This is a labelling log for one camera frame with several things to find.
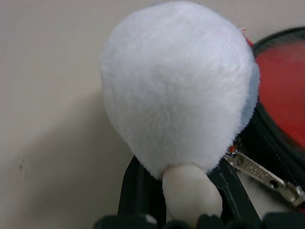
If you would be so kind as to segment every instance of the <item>white plush toy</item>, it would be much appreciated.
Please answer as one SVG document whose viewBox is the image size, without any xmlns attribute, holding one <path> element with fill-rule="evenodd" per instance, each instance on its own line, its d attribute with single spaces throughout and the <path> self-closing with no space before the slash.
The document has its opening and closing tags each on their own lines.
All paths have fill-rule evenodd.
<svg viewBox="0 0 305 229">
<path fill-rule="evenodd" d="M 220 216 L 206 174 L 250 120 L 259 84 L 243 33 L 200 4 L 164 3 L 124 19 L 100 67 L 109 119 L 163 180 L 172 218 L 194 228 L 202 214 Z"/>
</svg>

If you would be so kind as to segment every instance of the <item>fluffy white fabric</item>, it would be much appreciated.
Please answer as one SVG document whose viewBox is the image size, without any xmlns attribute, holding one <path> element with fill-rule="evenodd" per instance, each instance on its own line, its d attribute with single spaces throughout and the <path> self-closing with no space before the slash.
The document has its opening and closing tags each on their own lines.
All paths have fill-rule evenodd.
<svg viewBox="0 0 305 229">
<path fill-rule="evenodd" d="M 210 171 L 243 128 L 253 54 L 237 27 L 200 4 L 131 14 L 100 67 L 108 116 L 155 178 L 170 165 Z"/>
</svg>

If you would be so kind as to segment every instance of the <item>beige wall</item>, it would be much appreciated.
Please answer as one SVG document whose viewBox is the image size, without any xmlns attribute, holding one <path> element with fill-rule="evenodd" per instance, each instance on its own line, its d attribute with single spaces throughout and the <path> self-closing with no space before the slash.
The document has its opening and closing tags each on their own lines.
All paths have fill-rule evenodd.
<svg viewBox="0 0 305 229">
<path fill-rule="evenodd" d="M 85 229 L 116 212 L 132 155 L 106 118 L 98 58 L 116 23 L 156 2 L 0 1 L 1 229 Z M 305 25 L 304 0 L 200 2 L 254 41 Z M 251 195 L 261 215 L 281 209 Z"/>
</svg>

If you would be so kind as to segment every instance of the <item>zipper teeth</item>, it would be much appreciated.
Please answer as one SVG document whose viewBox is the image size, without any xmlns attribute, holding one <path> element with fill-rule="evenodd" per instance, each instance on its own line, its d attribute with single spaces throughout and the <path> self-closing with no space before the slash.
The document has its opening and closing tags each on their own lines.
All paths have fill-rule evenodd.
<svg viewBox="0 0 305 229">
<path fill-rule="evenodd" d="M 281 165 L 281 167 L 288 173 L 288 177 L 291 179 L 291 181 L 295 185 L 299 185 L 298 182 L 296 181 L 295 177 L 292 175 L 290 169 L 285 165 L 285 163 L 283 162 L 282 158 L 278 155 L 277 150 L 274 148 L 274 146 L 268 140 L 268 138 L 266 136 L 266 130 L 263 131 L 262 128 L 260 127 L 261 124 L 259 123 L 257 114 L 254 114 L 252 120 L 253 120 L 253 123 L 255 125 L 256 130 L 259 132 L 259 135 L 261 137 L 263 137 L 263 140 L 265 141 L 265 143 L 267 143 L 269 148 L 272 150 L 273 154 L 275 155 L 275 157 L 276 157 L 277 161 L 279 162 L 279 164 Z"/>
</svg>

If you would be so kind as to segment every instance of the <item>metal zipper pull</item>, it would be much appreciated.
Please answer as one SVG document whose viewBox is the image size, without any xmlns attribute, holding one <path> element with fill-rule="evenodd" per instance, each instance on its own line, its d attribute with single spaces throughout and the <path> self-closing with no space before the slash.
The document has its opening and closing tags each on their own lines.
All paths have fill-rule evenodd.
<svg viewBox="0 0 305 229">
<path fill-rule="evenodd" d="M 280 193 L 293 206 L 298 207 L 305 203 L 305 192 L 300 186 L 296 187 L 290 182 L 283 181 L 244 154 L 235 151 L 224 155 L 224 158 L 234 168 L 251 176 L 273 191 Z"/>
</svg>

